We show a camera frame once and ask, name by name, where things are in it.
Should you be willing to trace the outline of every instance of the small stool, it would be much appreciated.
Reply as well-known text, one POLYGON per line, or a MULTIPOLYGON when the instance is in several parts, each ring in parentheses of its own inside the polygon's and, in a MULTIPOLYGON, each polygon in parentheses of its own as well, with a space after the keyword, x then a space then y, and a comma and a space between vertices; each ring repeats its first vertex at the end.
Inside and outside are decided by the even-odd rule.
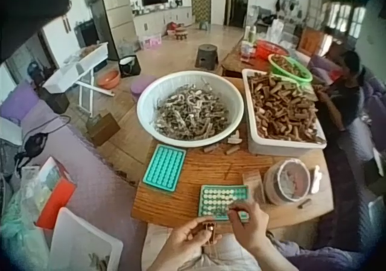
POLYGON ((197 51, 195 67, 213 71, 216 68, 216 64, 218 64, 217 47, 211 44, 200 45, 197 51))
POLYGON ((176 28, 176 40, 186 40, 188 31, 184 27, 176 28))

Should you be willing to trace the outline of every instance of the dried mushroom pieces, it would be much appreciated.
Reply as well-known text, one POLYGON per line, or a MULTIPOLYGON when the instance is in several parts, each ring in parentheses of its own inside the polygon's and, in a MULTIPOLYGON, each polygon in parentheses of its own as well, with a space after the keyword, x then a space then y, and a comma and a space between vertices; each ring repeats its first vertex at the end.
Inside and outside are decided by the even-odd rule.
POLYGON ((272 61, 274 61, 280 68, 286 70, 292 75, 298 76, 300 78, 307 78, 307 75, 299 69, 298 66, 291 64, 285 57, 280 55, 274 55, 272 57, 272 61))
POLYGON ((206 82, 205 89, 187 84, 159 103, 155 124, 169 138, 201 140, 219 134, 229 125, 228 110, 206 82))
POLYGON ((259 136, 324 143, 317 136, 315 104, 297 84, 272 74, 248 77, 259 136))

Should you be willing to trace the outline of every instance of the cardboard box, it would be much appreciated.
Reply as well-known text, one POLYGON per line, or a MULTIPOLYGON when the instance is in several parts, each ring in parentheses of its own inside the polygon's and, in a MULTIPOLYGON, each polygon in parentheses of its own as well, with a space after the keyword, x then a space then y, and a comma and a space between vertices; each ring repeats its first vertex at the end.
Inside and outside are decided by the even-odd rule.
POLYGON ((35 225, 40 228, 54 229, 60 208, 67 205, 76 189, 76 184, 71 180, 64 166, 50 157, 41 167, 37 178, 40 180, 46 193, 37 197, 37 208, 40 215, 35 225))
POLYGON ((101 146, 121 129, 111 113, 89 119, 86 128, 95 146, 101 146))

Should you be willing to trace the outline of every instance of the green blister tray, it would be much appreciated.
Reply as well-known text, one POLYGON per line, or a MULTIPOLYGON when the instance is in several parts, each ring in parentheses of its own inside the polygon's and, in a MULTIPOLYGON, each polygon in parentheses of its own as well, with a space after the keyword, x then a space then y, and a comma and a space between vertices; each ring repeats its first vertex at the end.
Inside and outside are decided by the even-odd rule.
MULTIPOLYGON (((211 215, 217 221, 228 220, 227 206, 236 200, 248 199, 246 185, 202 185, 198 216, 211 215)), ((246 212, 239 212, 241 220, 248 220, 246 212)))
POLYGON ((165 191, 175 191, 186 150, 158 144, 143 182, 165 191))

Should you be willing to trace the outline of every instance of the person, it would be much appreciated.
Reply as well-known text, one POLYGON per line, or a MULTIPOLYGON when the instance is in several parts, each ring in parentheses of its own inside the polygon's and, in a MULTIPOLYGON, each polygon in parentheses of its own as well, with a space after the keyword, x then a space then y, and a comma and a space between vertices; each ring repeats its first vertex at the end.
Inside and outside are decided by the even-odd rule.
POLYGON ((329 87, 314 85, 319 102, 318 119, 328 137, 336 137, 345 131, 363 107, 365 69, 359 55, 354 51, 343 54, 341 59, 342 75, 329 87))
POLYGON ((201 253, 201 248, 209 241, 212 233, 202 230, 193 235, 193 230, 198 225, 213 220, 213 218, 199 217, 172 231, 147 270, 298 270, 275 248, 266 236, 269 216, 260 209, 257 203, 235 202, 229 206, 227 214, 234 235, 228 234, 224 238, 217 235, 214 243, 220 241, 218 243, 220 246, 215 246, 215 251, 213 250, 214 247, 206 246, 204 248, 209 250, 201 253), (240 220, 239 211, 249 214, 247 223, 240 220))

